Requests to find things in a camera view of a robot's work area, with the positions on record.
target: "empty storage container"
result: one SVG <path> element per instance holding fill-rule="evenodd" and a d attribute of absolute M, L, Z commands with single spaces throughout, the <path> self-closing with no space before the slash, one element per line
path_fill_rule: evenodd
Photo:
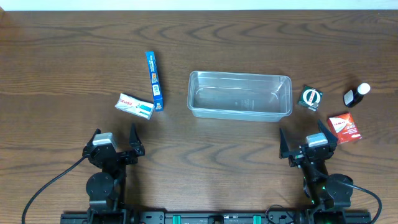
<path fill-rule="evenodd" d="M 194 71 L 188 108 L 201 118 L 279 121 L 292 113 L 292 81 L 284 75 Z"/>

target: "bottle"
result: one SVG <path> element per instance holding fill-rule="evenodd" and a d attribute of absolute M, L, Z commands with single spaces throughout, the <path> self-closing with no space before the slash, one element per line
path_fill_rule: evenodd
<path fill-rule="evenodd" d="M 353 89 L 344 94 L 344 104 L 351 108 L 357 105 L 363 99 L 363 96 L 371 90 L 371 86 L 367 83 L 362 83 L 357 89 Z"/>

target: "barcode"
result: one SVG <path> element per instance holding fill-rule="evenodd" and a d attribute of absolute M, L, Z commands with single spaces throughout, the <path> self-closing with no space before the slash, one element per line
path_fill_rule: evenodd
<path fill-rule="evenodd" d="M 160 95 L 159 85 L 153 85 L 152 89 L 154 90 L 154 96 Z"/>

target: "white circle logo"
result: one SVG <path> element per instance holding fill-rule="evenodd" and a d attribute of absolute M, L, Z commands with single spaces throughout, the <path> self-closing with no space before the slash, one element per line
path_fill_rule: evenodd
<path fill-rule="evenodd" d="M 313 106 L 313 99 L 314 99 L 315 95 L 317 96 L 317 99 L 315 100 L 315 103 L 319 103 L 319 101 L 321 101 L 321 96 L 319 95 L 319 93 L 316 90 L 314 90 L 314 89 L 305 90 L 304 93 L 303 93 L 304 102 L 306 104 L 310 105 L 310 106 Z"/>

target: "wooden table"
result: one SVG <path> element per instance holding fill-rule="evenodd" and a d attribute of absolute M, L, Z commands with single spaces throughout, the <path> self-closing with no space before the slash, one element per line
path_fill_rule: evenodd
<path fill-rule="evenodd" d="M 152 101 L 145 51 L 157 55 L 165 111 L 148 121 L 114 108 L 120 93 Z M 280 160 L 279 127 L 295 143 L 350 111 L 363 139 L 326 162 L 383 202 L 398 222 L 397 11 L 6 12 L 0 26 L 0 223 L 79 160 L 96 128 L 128 150 L 131 123 L 146 156 L 128 168 L 127 202 L 167 210 L 265 210 L 308 205 L 300 169 Z M 280 123 L 200 119 L 187 108 L 191 71 L 288 75 L 294 112 Z M 368 82 L 354 108 L 342 95 Z M 316 113 L 296 105 L 304 84 L 324 92 Z M 85 211 L 84 161 L 30 207 L 28 223 Z M 351 208 L 376 213 L 355 191 Z"/>

